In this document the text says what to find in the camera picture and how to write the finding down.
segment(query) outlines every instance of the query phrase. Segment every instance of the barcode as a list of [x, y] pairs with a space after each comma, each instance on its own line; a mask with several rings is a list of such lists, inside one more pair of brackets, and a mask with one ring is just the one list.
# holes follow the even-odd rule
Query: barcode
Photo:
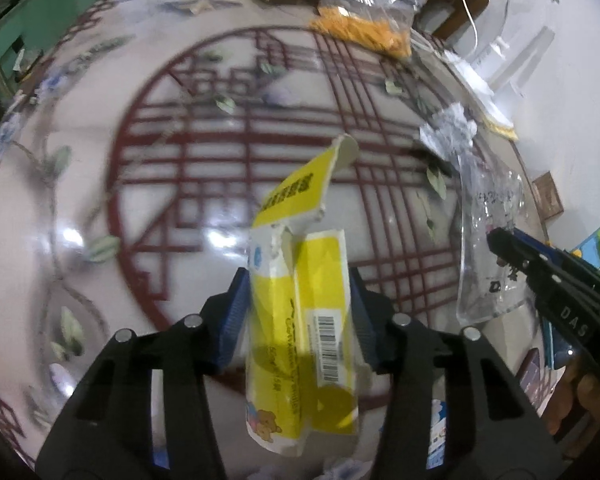
[[340, 382], [338, 374], [338, 339], [333, 316], [318, 316], [318, 348], [322, 380]]

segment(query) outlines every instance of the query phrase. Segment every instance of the table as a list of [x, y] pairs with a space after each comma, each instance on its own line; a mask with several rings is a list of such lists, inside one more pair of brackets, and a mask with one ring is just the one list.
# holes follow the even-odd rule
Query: table
[[[404, 70], [308, 31], [312, 17], [254, 0], [99, 0], [50, 53], [38, 104], [0, 161], [0, 429], [30, 463], [113, 332], [163, 329], [226, 290], [267, 191], [342, 132], [362, 154], [335, 177], [319, 227], [345, 230], [368, 286], [437, 330], [459, 330], [457, 182], [436, 200], [414, 139], [423, 105], [470, 97], [434, 57]], [[284, 75], [271, 77], [277, 67]], [[386, 78], [408, 95], [387, 95]], [[479, 142], [523, 173], [507, 141]], [[525, 186], [518, 225], [541, 237]], [[484, 333], [512, 370], [541, 348], [526, 308]], [[359, 438], [314, 434], [301, 460], [248, 437], [239, 374], [207, 381], [230, 476], [371, 460], [388, 383], [363, 377]], [[158, 446], [159, 403], [156, 388]]]

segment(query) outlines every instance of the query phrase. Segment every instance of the white cable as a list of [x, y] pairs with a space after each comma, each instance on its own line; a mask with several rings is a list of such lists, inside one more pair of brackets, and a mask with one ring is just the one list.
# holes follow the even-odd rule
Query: white cable
[[471, 52], [466, 56], [466, 57], [471, 57], [473, 54], [475, 54], [475, 51], [478, 50], [478, 27], [475, 26], [475, 22], [474, 22], [474, 17], [471, 15], [471, 12], [469, 11], [469, 6], [466, 3], [466, 0], [462, 0], [462, 3], [464, 4], [464, 10], [466, 11], [466, 15], [469, 17], [469, 21], [471, 22], [471, 26], [474, 28], [474, 38], [475, 38], [475, 43], [474, 43], [474, 47], [472, 48]]
[[473, 49], [471, 50], [471, 52], [469, 54], [467, 54], [467, 56], [464, 59], [450, 60], [449, 58], [445, 57], [443, 54], [440, 54], [440, 52], [431, 44], [431, 42], [429, 40], [427, 40], [427, 38], [424, 38], [420, 34], [418, 34], [418, 37], [422, 38], [423, 41], [426, 41], [427, 44], [422, 44], [419, 41], [415, 41], [413, 39], [413, 33], [416, 32], [414, 29], [411, 29], [411, 43], [420, 47], [425, 52], [430, 52], [431, 54], [436, 56], [440, 61], [443, 61], [445, 63], [458, 64], [460, 62], [466, 61], [466, 58], [471, 57], [478, 50], [478, 45], [480, 42], [479, 42], [479, 38], [478, 38], [478, 27], [475, 26], [474, 17], [471, 15], [471, 11], [469, 11], [469, 5], [467, 4], [466, 0], [462, 0], [462, 4], [464, 5], [464, 10], [466, 12], [467, 17], [469, 18], [469, 22], [471, 23], [472, 29], [474, 30], [474, 40], [475, 40]]

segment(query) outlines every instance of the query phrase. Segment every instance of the red lattice pattern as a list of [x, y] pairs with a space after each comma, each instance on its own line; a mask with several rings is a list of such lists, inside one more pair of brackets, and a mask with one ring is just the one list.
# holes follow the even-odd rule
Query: red lattice pattern
[[65, 43], [68, 43], [75, 38], [78, 33], [89, 30], [95, 27], [101, 20], [100, 14], [106, 10], [113, 9], [117, 4], [124, 2], [130, 2], [131, 0], [96, 0], [89, 9], [85, 10], [78, 18], [75, 23], [67, 29], [64, 36], [56, 44], [52, 51], [52, 55], [58, 51]]
[[24, 437], [22, 427], [18, 421], [13, 408], [0, 398], [0, 432], [4, 435], [8, 443], [29, 465], [33, 466], [33, 459], [26, 454], [18, 441], [19, 437]]
[[[280, 32], [312, 38], [315, 47], [288, 44], [280, 39]], [[253, 42], [256, 56], [253, 66], [232, 68], [221, 75], [199, 54], [225, 39], [243, 38]], [[252, 96], [267, 84], [258, 75], [261, 63], [284, 66], [288, 71], [324, 74], [333, 93], [335, 108], [285, 107], [283, 110], [264, 105]], [[406, 89], [403, 99], [414, 112], [413, 122], [390, 120], [382, 117], [372, 86], [384, 84], [392, 78]], [[192, 47], [173, 60], [141, 91], [120, 128], [110, 162], [109, 185], [118, 179], [121, 171], [133, 162], [131, 153], [137, 153], [160, 139], [172, 119], [177, 102], [155, 102], [152, 91], [170, 81], [196, 98], [186, 106], [187, 117], [180, 131], [165, 142], [176, 155], [142, 158], [144, 168], [170, 166], [168, 176], [128, 176], [124, 186], [172, 185], [172, 199], [147, 224], [134, 240], [125, 235], [125, 218], [120, 211], [120, 194], [109, 204], [110, 229], [123, 239], [119, 261], [125, 278], [143, 311], [158, 329], [169, 326], [173, 320], [162, 313], [160, 304], [170, 300], [170, 259], [175, 254], [203, 251], [202, 236], [189, 243], [175, 242], [175, 230], [200, 232], [203, 228], [237, 232], [247, 229], [257, 211], [254, 190], [261, 184], [278, 184], [296, 167], [308, 160], [306, 155], [295, 156], [285, 147], [303, 147], [319, 150], [328, 146], [335, 134], [319, 133], [321, 126], [332, 132], [347, 132], [358, 140], [361, 156], [349, 174], [336, 176], [334, 186], [355, 186], [362, 199], [366, 224], [370, 235], [372, 256], [352, 261], [360, 268], [367, 284], [388, 295], [403, 311], [424, 314], [430, 322], [430, 313], [451, 305], [458, 292], [459, 263], [457, 251], [451, 246], [434, 247], [422, 226], [417, 226], [414, 207], [418, 205], [412, 190], [425, 188], [426, 162], [422, 160], [414, 142], [419, 124], [424, 120], [424, 108], [439, 108], [445, 103], [446, 91], [437, 87], [432, 76], [420, 67], [418, 73], [398, 68], [387, 59], [371, 58], [350, 44], [302, 31], [301, 29], [257, 28], [232, 32]], [[201, 102], [205, 95], [230, 94], [236, 108], [232, 123], [237, 130], [222, 129], [226, 115], [211, 102]], [[286, 133], [272, 133], [285, 130]], [[223, 155], [198, 155], [197, 150], [208, 144], [227, 144]], [[275, 155], [263, 155], [261, 147], [275, 146]], [[235, 176], [212, 176], [191, 172], [196, 165], [212, 162], [218, 166], [240, 166]], [[266, 166], [268, 174], [256, 170]], [[207, 213], [212, 202], [221, 201], [226, 211], [237, 205], [244, 209], [238, 221], [231, 215], [226, 223], [210, 222]], [[185, 213], [195, 209], [194, 215]], [[390, 224], [397, 219], [397, 229]], [[153, 274], [138, 264], [140, 256], [150, 254], [159, 259]], [[431, 285], [432, 277], [448, 279]]]

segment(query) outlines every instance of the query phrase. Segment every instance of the barcode sticker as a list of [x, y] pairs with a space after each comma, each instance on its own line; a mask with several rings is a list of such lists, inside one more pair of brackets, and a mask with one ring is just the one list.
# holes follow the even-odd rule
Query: barcode sticker
[[312, 349], [316, 357], [318, 386], [324, 384], [345, 385], [342, 362], [342, 318], [339, 310], [316, 308], [311, 310], [310, 333]]

